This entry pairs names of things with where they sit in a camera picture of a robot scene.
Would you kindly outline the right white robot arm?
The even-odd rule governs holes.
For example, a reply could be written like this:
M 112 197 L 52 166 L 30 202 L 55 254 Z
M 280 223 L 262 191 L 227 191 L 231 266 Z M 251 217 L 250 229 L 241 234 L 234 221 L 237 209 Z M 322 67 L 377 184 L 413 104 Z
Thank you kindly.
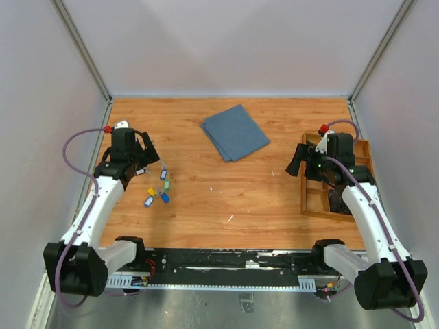
M 311 267 L 319 274 L 331 269 L 352 285 L 365 310 L 423 309 L 420 292 L 428 270 L 414 260 L 397 238 L 381 205 L 372 171 L 356 160 L 350 134 L 328 131 L 318 144 L 299 143 L 286 172 L 297 176 L 304 167 L 308 180 L 333 187 L 350 210 L 366 248 L 364 260 L 339 239 L 319 240 Z

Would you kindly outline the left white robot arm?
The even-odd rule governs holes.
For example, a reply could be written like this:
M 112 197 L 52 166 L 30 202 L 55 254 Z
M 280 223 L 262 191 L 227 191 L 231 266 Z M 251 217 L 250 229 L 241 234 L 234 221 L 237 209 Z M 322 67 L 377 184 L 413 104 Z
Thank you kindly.
M 132 178 L 160 157 L 147 132 L 139 132 L 127 121 L 101 131 L 110 135 L 110 147 L 89 175 L 92 187 L 86 201 L 60 241 L 48 243 L 43 251 L 51 289 L 57 295 L 97 297 L 118 269 L 139 271 L 147 262 L 144 242 L 139 237 L 119 236 L 103 250 L 99 242 Z

